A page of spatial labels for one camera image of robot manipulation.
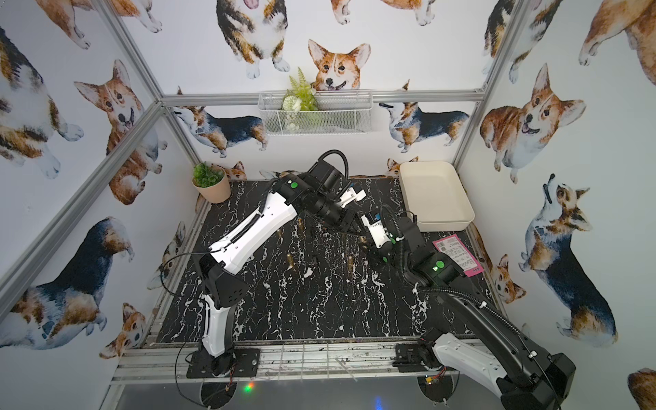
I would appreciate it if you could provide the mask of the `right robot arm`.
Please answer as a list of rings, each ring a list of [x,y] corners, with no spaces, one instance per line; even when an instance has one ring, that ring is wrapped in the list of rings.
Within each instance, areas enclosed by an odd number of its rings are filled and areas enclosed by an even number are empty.
[[[413,290],[454,313],[483,344],[475,348],[452,333],[430,329],[419,338],[411,364],[465,374],[498,397],[505,409],[562,407],[576,372],[571,359],[548,353],[483,297],[452,287],[465,278],[464,271],[425,240],[412,219],[383,208],[372,235],[384,265]]]

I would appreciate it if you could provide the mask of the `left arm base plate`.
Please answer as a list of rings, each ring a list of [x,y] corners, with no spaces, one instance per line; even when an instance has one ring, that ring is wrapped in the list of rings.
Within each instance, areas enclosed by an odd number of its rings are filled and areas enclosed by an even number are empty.
[[[252,378],[258,371],[261,350],[257,348],[233,348],[213,357],[205,348],[194,352],[188,367],[188,379]]]

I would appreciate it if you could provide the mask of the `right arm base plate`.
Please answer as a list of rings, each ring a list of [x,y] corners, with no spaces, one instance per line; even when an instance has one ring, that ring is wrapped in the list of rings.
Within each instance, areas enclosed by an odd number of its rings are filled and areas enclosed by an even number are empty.
[[[401,373],[454,370],[454,367],[446,366],[438,359],[430,346],[418,343],[397,344],[392,366]]]

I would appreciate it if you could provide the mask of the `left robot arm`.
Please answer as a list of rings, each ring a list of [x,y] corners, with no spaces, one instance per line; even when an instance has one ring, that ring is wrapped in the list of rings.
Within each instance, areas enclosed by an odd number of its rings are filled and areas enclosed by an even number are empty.
[[[207,253],[193,258],[204,285],[202,346],[211,357],[222,357],[232,349],[235,306],[248,290],[237,275],[283,225],[307,213],[338,232],[362,235],[364,226],[355,203],[367,193],[350,182],[343,191],[334,192],[335,184],[345,179],[345,175],[323,160],[307,173],[271,179],[257,208],[225,237],[210,245]]]

